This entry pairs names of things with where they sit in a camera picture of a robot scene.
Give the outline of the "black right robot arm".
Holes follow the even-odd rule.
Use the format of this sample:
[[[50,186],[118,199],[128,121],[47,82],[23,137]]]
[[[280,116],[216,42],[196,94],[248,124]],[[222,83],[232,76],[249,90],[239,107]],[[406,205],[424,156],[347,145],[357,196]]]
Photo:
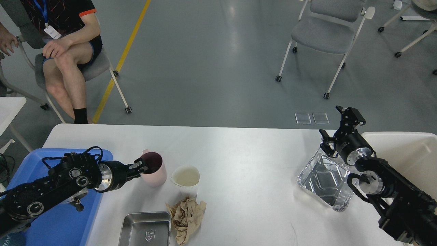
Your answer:
[[[416,242],[420,246],[437,244],[436,200],[420,190],[378,158],[357,128],[365,125],[365,118],[352,107],[336,106],[341,114],[340,127],[333,137],[321,129],[321,149],[332,158],[340,157],[353,166],[348,187],[362,201],[370,203],[378,212],[378,226],[396,241]]]

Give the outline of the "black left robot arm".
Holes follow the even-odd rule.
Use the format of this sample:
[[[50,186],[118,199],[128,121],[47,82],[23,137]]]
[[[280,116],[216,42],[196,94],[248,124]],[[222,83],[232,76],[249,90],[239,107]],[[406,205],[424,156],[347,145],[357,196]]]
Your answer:
[[[59,164],[48,166],[48,175],[20,184],[2,193],[1,237],[20,231],[61,202],[72,199],[78,211],[83,210],[80,195],[93,189],[104,193],[121,188],[141,174],[155,170],[143,156],[132,164],[103,161],[103,152],[91,154],[70,152],[59,157]]]

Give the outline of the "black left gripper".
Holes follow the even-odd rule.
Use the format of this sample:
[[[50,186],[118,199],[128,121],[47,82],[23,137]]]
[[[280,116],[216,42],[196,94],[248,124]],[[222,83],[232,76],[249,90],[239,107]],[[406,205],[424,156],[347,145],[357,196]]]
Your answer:
[[[149,167],[142,160],[124,165],[119,161],[102,161],[98,164],[102,180],[95,191],[104,193],[121,188],[126,182],[140,177],[140,174],[150,174]]]

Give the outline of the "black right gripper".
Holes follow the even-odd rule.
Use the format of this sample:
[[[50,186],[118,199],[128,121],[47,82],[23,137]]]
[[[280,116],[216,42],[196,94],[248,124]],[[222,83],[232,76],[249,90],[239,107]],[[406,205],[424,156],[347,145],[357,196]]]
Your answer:
[[[366,120],[358,109],[336,106],[341,114],[340,127],[331,137],[324,129],[319,129],[322,136],[320,148],[331,157],[340,158],[349,166],[355,166],[356,161],[362,157],[373,155],[373,149],[367,141],[357,132],[359,126],[365,125]]]

